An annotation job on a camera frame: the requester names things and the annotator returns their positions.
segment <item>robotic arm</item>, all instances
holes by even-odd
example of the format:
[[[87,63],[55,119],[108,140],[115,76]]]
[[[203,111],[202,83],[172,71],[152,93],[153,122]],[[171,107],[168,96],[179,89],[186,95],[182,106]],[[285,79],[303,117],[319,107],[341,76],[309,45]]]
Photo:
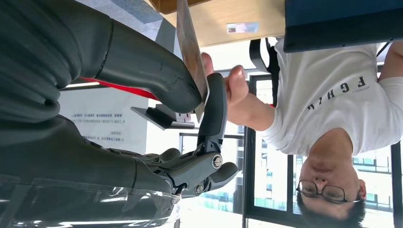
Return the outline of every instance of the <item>robotic arm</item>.
[[[142,156],[103,148],[58,115],[59,89],[77,77],[146,89],[175,112],[201,95],[183,62],[153,41],[73,0],[0,1],[0,227],[155,227],[180,197],[228,183],[222,76],[195,150]]]

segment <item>white t-shirt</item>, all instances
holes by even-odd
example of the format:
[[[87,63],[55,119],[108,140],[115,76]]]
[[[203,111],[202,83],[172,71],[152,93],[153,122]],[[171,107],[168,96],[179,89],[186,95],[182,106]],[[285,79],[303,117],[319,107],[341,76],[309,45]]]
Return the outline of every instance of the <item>white t-shirt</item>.
[[[376,45],[284,53],[274,123],[263,139],[286,154],[305,155],[333,128],[353,142],[353,156],[400,141],[403,77],[377,82]]]

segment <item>printed text on t-shirt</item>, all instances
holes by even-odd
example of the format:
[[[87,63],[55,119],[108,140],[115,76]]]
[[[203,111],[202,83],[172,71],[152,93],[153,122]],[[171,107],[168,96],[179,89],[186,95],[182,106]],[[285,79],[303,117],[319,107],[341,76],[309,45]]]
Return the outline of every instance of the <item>printed text on t-shirt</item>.
[[[364,77],[360,76],[356,80],[350,80],[349,82],[344,82],[339,86],[328,91],[328,93],[324,96],[321,96],[315,104],[310,104],[308,106],[308,110],[314,110],[315,107],[321,105],[324,101],[328,101],[334,99],[335,97],[346,94],[346,93],[358,93],[362,92],[366,89],[369,89],[369,86],[365,83]]]

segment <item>black hair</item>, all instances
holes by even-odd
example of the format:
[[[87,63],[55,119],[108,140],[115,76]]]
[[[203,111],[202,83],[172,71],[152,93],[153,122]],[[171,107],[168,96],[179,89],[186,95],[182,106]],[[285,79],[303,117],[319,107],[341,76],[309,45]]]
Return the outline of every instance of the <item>black hair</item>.
[[[354,203],[350,209],[348,217],[344,220],[339,220],[334,217],[322,215],[309,210],[302,201],[301,193],[297,193],[297,204],[301,210],[302,217],[309,227],[312,228],[361,228],[361,222],[365,217],[365,202],[361,200]]]

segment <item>metal screw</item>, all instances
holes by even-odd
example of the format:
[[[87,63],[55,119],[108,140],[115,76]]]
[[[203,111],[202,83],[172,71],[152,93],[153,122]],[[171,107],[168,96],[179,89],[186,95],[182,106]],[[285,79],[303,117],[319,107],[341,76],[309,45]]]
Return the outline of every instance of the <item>metal screw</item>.
[[[203,190],[204,190],[204,187],[203,187],[202,184],[198,184],[198,185],[196,186],[196,193],[197,193],[197,194],[202,193]]]
[[[219,167],[221,167],[221,165],[222,165],[222,157],[221,157],[221,155],[219,155],[219,154],[215,155],[213,157],[212,164],[213,164],[213,168],[215,168],[215,169],[218,169]]]

